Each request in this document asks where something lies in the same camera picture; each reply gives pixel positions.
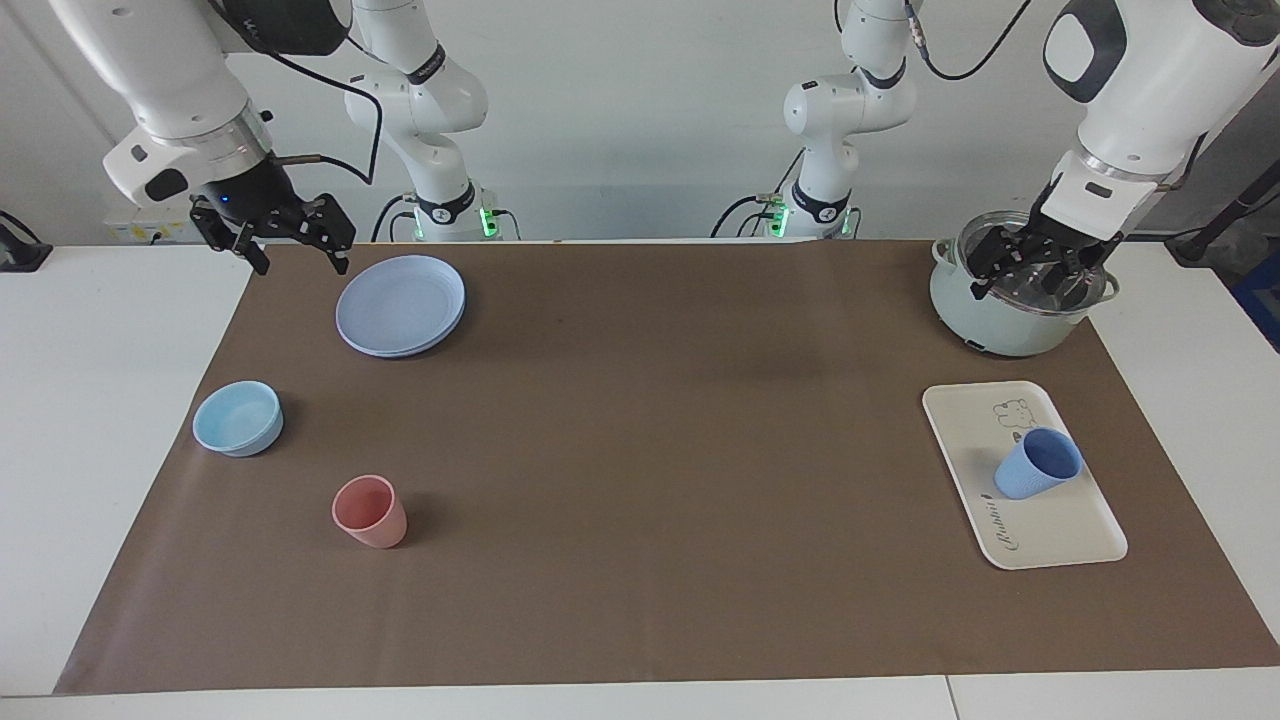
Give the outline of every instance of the table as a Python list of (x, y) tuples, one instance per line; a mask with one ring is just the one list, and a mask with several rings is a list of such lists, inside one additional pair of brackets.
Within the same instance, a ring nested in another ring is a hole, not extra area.
[[(1267, 434), (1280, 427), (1280, 356), (1210, 272), (1178, 268), (1162, 247), (1125, 245), (1108, 269), (1125, 287), (1094, 311), (1098, 333), (1280, 637), (1280, 445)], [(60, 249), (37, 274), (0, 278), (0, 694), (52, 688), (247, 278), (202, 247)], [(371, 706), (419, 717), (1265, 716), (1280, 707), (1280, 669), (12, 698), (0, 716)]]

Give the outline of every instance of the cup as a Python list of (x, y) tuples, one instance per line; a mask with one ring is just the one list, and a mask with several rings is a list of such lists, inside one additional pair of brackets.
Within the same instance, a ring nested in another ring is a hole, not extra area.
[(381, 475), (361, 475), (333, 496), (333, 521), (351, 537), (379, 550), (404, 539), (404, 507)]
[(1052, 428), (1034, 428), (996, 469), (996, 487), (1010, 500), (1025, 500), (1075, 478), (1082, 470), (1084, 459), (1071, 438)]

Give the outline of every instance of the pot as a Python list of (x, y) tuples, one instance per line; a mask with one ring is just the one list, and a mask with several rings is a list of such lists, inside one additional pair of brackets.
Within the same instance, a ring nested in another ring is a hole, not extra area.
[(1120, 293), (1115, 275), (1098, 268), (1075, 281), (1073, 295), (1080, 299), (1068, 305), (1062, 296), (1037, 290), (1032, 281), (1043, 266), (1032, 265), (1001, 278), (986, 297), (975, 300), (970, 290), (974, 277), (965, 263), (969, 250), (991, 228), (1020, 229), (1027, 220), (1025, 213), (987, 213), (965, 225), (956, 240), (933, 243), (937, 263), (929, 278), (933, 307), (951, 332), (974, 350), (1010, 357), (1053, 350), (1091, 309)]

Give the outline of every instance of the brown mat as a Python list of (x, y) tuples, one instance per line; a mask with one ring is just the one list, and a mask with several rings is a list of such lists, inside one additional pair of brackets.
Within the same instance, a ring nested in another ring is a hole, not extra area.
[[(925, 245), (361, 247), (353, 270), (428, 250), (467, 314), (385, 361), (334, 332), (321, 255), (271, 249), (197, 400), (266, 380), (284, 436), (232, 460), (179, 434), (58, 692), (1280, 664), (1092, 327), (972, 352)], [(983, 560), (920, 393), (1015, 378), (1055, 398), (1125, 560)], [(407, 497), (403, 547), (332, 525), (362, 473)]]

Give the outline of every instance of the rectangular tray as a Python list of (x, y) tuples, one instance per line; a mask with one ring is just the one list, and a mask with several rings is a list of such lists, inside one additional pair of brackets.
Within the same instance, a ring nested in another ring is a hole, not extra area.
[(1009, 500), (993, 475), (1027, 430), (1070, 436), (1048, 393), (1025, 380), (934, 386), (924, 413), (951, 470), (982, 553), (1002, 570), (1112, 562), (1129, 551), (1082, 447), (1080, 477), (1027, 500)]

